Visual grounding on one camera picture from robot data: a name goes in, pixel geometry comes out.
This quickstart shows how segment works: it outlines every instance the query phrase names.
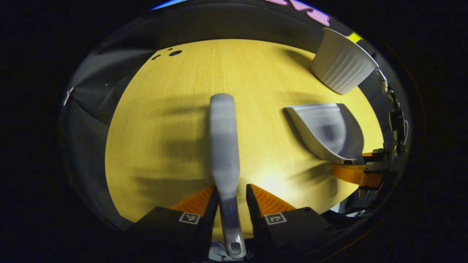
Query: yellow table surface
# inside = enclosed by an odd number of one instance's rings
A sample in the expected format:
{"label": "yellow table surface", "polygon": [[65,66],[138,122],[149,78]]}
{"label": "yellow table surface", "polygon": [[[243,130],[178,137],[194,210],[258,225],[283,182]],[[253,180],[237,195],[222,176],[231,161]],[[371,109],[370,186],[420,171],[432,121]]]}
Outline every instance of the yellow table surface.
{"label": "yellow table surface", "polygon": [[[171,52],[182,53],[169,56]],[[238,204],[245,238],[253,237],[245,199],[253,183],[296,208],[318,213],[358,187],[330,175],[283,110],[290,105],[344,103],[364,134],[364,152],[380,148],[382,133],[359,88],[346,95],[317,80],[314,54],[256,40],[223,39],[160,50],[131,80],[116,108],[106,145],[107,184],[118,212],[136,222],[155,206],[170,207],[213,184],[209,103],[234,96],[241,174]],[[223,240],[219,210],[213,239]]]}

